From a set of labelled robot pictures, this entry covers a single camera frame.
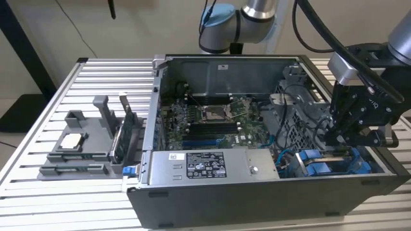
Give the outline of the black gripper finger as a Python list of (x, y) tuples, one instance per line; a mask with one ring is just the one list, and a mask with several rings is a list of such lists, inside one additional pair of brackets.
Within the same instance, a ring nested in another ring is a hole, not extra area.
[(397, 147), (399, 139), (392, 125), (379, 126), (377, 129), (364, 129), (349, 135), (349, 146)]
[(360, 88), (361, 86), (344, 86), (335, 81), (329, 104), (332, 124), (324, 135), (325, 145), (348, 143), (357, 133), (357, 120), (364, 114), (357, 106)]

